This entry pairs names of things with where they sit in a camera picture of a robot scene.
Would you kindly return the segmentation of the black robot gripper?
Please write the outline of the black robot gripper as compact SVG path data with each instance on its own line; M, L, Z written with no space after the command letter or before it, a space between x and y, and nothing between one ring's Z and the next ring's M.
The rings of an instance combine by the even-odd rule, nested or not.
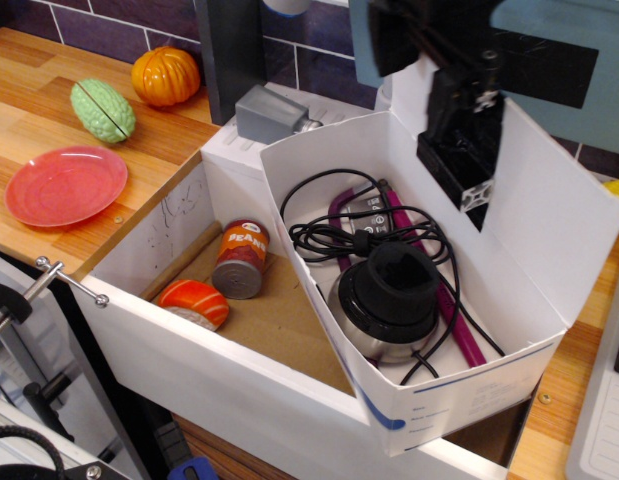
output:
M386 77L421 55L437 65L417 155L459 212L483 228L500 151L498 1L369 1L373 60Z

